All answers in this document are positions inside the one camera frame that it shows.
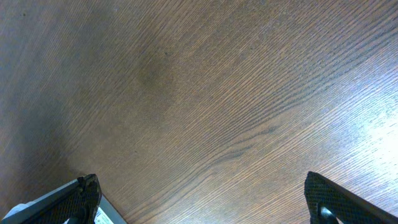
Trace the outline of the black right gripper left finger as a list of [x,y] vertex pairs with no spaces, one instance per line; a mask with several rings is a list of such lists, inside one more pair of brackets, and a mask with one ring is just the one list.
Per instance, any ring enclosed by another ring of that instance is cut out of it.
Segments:
[[93,223],[102,198],[101,187],[95,174],[77,178],[74,184],[59,193],[24,223]]

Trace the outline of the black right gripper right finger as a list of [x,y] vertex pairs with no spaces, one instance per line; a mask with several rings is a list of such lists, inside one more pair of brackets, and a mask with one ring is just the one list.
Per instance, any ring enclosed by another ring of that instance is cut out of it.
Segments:
[[305,179],[310,223],[397,223],[397,217],[316,172]]

